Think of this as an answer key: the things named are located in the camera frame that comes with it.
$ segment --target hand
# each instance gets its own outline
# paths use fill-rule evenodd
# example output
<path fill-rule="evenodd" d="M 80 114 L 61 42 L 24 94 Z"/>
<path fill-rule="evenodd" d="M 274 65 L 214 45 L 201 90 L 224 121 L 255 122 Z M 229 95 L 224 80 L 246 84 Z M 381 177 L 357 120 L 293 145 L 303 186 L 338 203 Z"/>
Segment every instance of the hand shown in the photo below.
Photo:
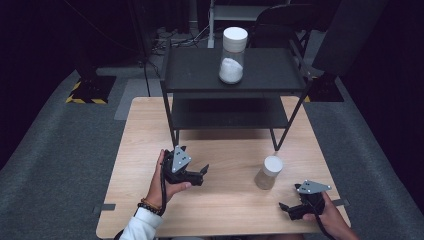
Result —
<path fill-rule="evenodd" d="M 349 228 L 340 214 L 337 207 L 333 204 L 326 192 L 322 192 L 325 201 L 325 208 L 319 216 L 325 230 L 335 239 L 359 239 L 355 232 Z M 316 221 L 314 214 L 303 215 L 305 221 Z"/>
<path fill-rule="evenodd" d="M 153 178 L 150 183 L 149 193 L 147 194 L 147 197 L 146 197 L 146 200 L 149 203 L 154 204 L 156 207 L 159 207 L 159 208 L 162 207 L 162 189 L 160 186 L 161 185 L 160 171 L 161 171 L 161 164 L 163 162 L 164 157 L 165 157 L 165 151 L 162 149 L 160 151 L 160 155 L 156 163 L 155 173 L 153 174 Z M 174 194 L 184 191 L 191 187 L 191 183 L 189 182 L 169 184 L 168 182 L 165 181 L 165 185 L 166 185 L 166 197 L 167 197 L 166 202 L 169 202 L 169 200 L 171 200 Z"/>

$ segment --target gray surface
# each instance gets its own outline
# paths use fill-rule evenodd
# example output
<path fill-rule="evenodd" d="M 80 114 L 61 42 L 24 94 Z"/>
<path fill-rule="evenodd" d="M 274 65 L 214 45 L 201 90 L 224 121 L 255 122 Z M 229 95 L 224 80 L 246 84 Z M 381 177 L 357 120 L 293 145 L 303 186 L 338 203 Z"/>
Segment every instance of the gray surface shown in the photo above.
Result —
<path fill-rule="evenodd" d="M 148 79 L 151 96 L 161 96 L 159 79 Z M 115 113 L 115 120 L 127 120 L 131 102 L 136 97 L 147 97 L 146 79 L 129 79 Z"/>
<path fill-rule="evenodd" d="M 109 104 L 66 104 L 79 78 L 71 74 L 0 172 L 1 239 L 97 239 L 93 209 L 103 203 L 125 126 L 114 119 L 125 119 L 125 111 L 117 111 L 129 108 L 123 100 L 132 97 L 127 89 L 145 81 L 137 66 L 99 69 L 98 74 L 117 76 Z M 422 214 L 337 83 L 345 102 L 304 106 L 337 189 L 351 204 L 353 229 L 362 239 L 424 239 Z M 151 87 L 160 93 L 159 85 Z"/>

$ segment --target black metal shelf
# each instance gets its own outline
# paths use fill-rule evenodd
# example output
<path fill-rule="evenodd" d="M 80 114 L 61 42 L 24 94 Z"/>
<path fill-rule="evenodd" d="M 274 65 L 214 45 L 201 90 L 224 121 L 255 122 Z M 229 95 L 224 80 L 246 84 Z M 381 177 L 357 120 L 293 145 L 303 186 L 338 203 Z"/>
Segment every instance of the black metal shelf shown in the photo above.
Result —
<path fill-rule="evenodd" d="M 170 42 L 167 45 L 160 84 L 174 146 L 184 129 L 269 129 L 274 149 L 280 149 L 312 84 L 294 43 L 291 50 L 301 68 L 290 49 L 248 48 L 243 77 L 237 84 L 218 78 L 222 49 L 173 49 Z M 168 93 L 173 94 L 172 110 Z M 299 97 L 290 119 L 281 101 L 283 95 Z M 285 129 L 279 142 L 274 134 L 277 128 Z"/>
<path fill-rule="evenodd" d="M 270 129 L 288 124 L 279 97 L 193 99 L 174 94 L 171 115 L 175 130 Z"/>

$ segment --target bracelet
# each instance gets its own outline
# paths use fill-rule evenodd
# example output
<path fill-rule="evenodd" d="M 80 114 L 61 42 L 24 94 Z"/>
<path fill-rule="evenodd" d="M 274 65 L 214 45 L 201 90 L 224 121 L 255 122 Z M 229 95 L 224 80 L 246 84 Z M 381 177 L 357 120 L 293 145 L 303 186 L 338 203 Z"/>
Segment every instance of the bracelet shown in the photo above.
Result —
<path fill-rule="evenodd" d="M 159 214 L 160 209 L 161 209 L 161 208 L 151 204 L 150 202 L 146 201 L 145 198 L 141 199 L 141 202 L 139 204 L 137 204 L 137 206 L 144 208 L 144 209 L 147 209 L 154 214 Z"/>

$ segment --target white cylindrical container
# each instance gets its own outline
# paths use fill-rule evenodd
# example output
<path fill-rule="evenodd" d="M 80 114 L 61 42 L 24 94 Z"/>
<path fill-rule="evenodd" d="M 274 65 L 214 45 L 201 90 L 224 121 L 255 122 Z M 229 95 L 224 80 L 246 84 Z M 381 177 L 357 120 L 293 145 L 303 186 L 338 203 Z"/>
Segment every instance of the white cylindrical container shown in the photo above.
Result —
<path fill-rule="evenodd" d="M 275 179 L 283 169 L 283 161 L 277 156 L 265 158 L 262 168 L 255 176 L 256 185 L 263 190 L 271 189 L 275 184 Z"/>
<path fill-rule="evenodd" d="M 243 77 L 244 49 L 247 31 L 239 27 L 224 30 L 219 78 L 228 84 L 238 83 Z"/>

